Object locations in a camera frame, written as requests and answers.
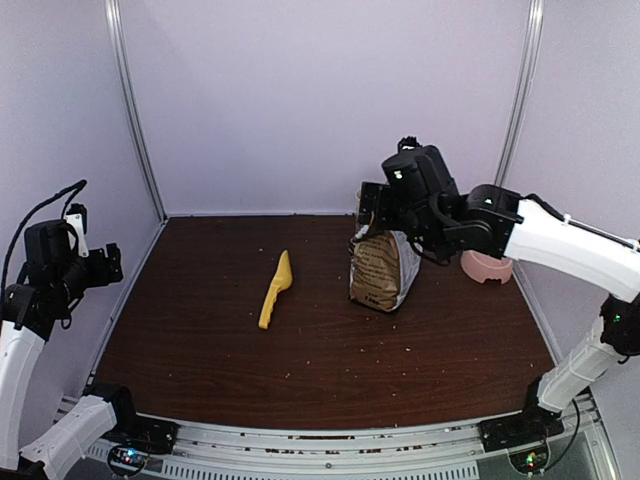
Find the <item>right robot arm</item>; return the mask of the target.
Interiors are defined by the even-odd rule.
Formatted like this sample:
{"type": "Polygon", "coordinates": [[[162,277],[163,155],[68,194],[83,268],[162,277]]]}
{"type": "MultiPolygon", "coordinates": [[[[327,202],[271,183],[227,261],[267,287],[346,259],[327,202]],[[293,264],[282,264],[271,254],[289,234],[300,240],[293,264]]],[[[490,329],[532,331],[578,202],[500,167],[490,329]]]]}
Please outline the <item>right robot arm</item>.
{"type": "Polygon", "coordinates": [[[519,440],[535,440],[614,363],[638,355],[638,241],[578,222],[535,194],[491,184],[462,194],[439,149],[414,137],[401,139],[381,168],[385,182],[361,185],[358,240],[399,231],[432,264],[446,266],[454,255],[475,251],[546,266],[607,292],[590,335],[531,383],[532,395],[512,423],[519,440]]]}

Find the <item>pink double pet bowl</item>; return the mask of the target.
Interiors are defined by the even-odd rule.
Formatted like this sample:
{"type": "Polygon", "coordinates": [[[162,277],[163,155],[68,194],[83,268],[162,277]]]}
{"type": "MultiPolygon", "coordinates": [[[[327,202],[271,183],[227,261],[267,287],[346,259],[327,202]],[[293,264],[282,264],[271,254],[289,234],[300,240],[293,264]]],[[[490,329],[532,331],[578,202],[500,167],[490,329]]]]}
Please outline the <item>pink double pet bowl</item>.
{"type": "Polygon", "coordinates": [[[496,259],[473,250],[466,250],[462,253],[460,266],[469,278],[480,284],[491,280],[504,285],[512,278],[513,274],[511,259],[496,259]]]}

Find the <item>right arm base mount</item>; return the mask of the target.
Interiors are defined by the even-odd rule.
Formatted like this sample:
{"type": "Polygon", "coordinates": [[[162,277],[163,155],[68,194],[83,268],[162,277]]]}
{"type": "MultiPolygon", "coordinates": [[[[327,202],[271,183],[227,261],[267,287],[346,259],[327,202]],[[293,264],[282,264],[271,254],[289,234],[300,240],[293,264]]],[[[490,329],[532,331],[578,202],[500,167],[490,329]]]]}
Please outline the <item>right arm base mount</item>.
{"type": "Polygon", "coordinates": [[[485,452],[511,449],[564,432],[559,413],[539,407],[522,412],[483,420],[478,424],[480,439],[485,452]]]}

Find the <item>yellow plastic scoop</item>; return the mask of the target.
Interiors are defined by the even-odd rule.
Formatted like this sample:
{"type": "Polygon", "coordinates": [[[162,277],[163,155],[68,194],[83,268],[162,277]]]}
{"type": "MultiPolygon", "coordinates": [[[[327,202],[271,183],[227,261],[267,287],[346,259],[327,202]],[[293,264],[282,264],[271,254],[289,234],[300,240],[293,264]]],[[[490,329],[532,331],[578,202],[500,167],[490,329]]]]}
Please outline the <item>yellow plastic scoop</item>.
{"type": "Polygon", "coordinates": [[[271,322],[274,306],[281,292],[288,290],[293,284],[293,272],[288,250],[284,250],[278,260],[276,271],[270,281],[261,308],[258,326],[267,330],[271,322]]]}

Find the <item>brown pet food bag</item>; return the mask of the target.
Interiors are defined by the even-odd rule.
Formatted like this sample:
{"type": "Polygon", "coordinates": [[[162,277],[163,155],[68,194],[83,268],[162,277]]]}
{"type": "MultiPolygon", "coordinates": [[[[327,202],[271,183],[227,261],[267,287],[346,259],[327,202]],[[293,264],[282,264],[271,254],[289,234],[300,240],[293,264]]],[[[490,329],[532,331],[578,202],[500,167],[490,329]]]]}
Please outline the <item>brown pet food bag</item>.
{"type": "Polygon", "coordinates": [[[357,223],[349,242],[349,300],[381,312],[397,310],[421,264],[405,233],[357,223]]]}

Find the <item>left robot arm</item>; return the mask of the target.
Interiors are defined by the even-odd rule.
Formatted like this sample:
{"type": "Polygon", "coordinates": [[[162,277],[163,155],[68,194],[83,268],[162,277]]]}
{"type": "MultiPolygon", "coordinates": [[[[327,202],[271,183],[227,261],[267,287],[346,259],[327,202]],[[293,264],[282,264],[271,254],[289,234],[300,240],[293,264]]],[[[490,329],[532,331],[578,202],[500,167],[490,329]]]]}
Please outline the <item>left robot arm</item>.
{"type": "Polygon", "coordinates": [[[102,435],[133,444],[144,433],[130,390],[96,384],[38,439],[18,444],[28,385],[55,324],[72,319],[86,290],[122,281],[121,252],[114,243],[89,249],[77,214],[27,228],[24,242],[18,280],[1,289],[1,476],[63,479],[102,435]]]}

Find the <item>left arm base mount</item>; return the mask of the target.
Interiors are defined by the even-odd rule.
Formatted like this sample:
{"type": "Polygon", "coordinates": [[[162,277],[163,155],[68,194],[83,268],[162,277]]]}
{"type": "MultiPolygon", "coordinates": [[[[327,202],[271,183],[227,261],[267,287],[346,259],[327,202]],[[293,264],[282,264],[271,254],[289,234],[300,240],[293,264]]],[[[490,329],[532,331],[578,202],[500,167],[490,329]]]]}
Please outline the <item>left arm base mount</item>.
{"type": "Polygon", "coordinates": [[[145,453],[166,455],[173,452],[179,430],[177,423],[141,415],[126,386],[94,383],[85,388],[84,395],[94,395],[110,403],[116,417],[115,426],[101,438],[112,443],[132,446],[145,453]]]}

